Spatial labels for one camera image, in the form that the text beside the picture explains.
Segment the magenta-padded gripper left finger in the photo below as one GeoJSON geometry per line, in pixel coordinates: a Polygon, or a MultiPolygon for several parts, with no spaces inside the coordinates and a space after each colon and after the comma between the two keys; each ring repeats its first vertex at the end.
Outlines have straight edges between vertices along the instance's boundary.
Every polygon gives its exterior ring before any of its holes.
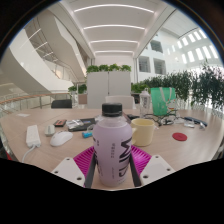
{"type": "Polygon", "coordinates": [[[52,171],[52,174],[84,188],[92,186],[95,172],[94,147],[90,147],[74,158],[64,158],[52,171]]]}

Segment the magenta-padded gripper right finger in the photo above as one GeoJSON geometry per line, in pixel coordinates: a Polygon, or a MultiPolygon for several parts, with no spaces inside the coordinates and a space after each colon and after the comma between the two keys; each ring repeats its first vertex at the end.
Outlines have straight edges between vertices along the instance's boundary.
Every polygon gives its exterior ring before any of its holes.
{"type": "Polygon", "coordinates": [[[151,156],[135,146],[131,147],[130,167],[135,187],[145,186],[175,172],[160,155],[151,156]]]}

